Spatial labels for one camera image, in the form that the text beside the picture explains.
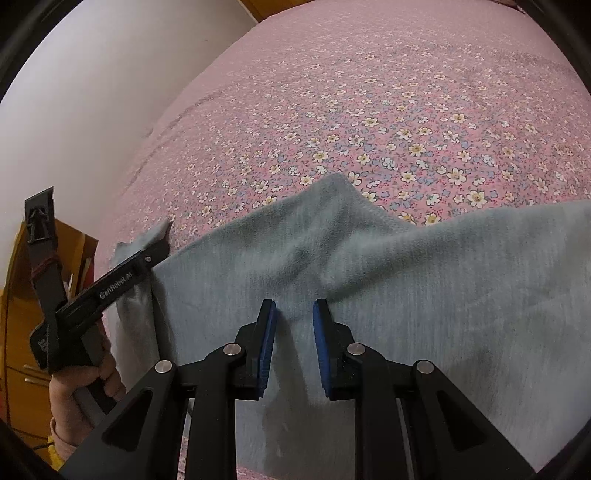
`metal pivot screw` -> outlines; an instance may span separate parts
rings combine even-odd
[[[230,356],[238,355],[240,352],[242,352],[242,347],[237,343],[229,343],[223,348],[223,352]]]
[[[154,370],[156,370],[159,374],[165,374],[166,372],[170,372],[172,367],[172,363],[168,360],[161,360],[155,365]]]
[[[417,363],[417,370],[425,375],[432,374],[435,366],[429,360],[421,360]]]
[[[350,343],[347,346],[347,351],[351,355],[363,355],[365,353],[365,347],[361,343]]]

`black mount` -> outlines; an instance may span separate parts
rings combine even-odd
[[[161,240],[138,252],[68,301],[57,254],[53,188],[25,201],[25,222],[31,281],[43,311],[43,322],[29,339],[39,368],[52,374],[68,365],[98,366],[103,350],[96,322],[111,303],[146,279],[150,268],[168,256],[168,243]],[[103,381],[97,379],[75,393],[93,424],[115,406],[115,400],[105,394],[103,387]]]
[[[156,480],[177,476],[187,404],[194,398],[187,480],[235,480],[235,401],[267,387],[277,310],[264,300],[255,323],[204,360],[161,361],[93,430],[60,470],[67,480]]]
[[[356,479],[525,480],[534,470],[430,361],[386,360],[314,304],[320,375],[331,400],[355,399]]]

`pink bedspread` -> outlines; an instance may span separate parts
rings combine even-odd
[[[247,33],[157,122],[99,269],[164,217],[178,249],[333,171],[417,225],[589,199],[589,112],[567,60],[514,9],[316,0]]]

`sleeve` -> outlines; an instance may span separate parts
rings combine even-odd
[[[56,420],[55,419],[51,419],[50,430],[51,430],[51,437],[50,438],[52,439],[52,441],[54,443],[54,445],[51,445],[49,447],[49,456],[51,459],[51,466],[55,470],[59,470],[61,468],[61,466],[65,463],[65,461],[68,460],[68,458],[70,458],[70,455],[72,455],[72,453],[74,453],[74,451],[76,450],[76,447],[74,445],[70,445],[69,443],[66,443],[64,440],[59,438],[59,436],[56,434]]]

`white wall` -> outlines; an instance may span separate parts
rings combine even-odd
[[[238,0],[85,0],[0,103],[0,288],[25,198],[97,235],[117,178],[168,104],[255,25]]]

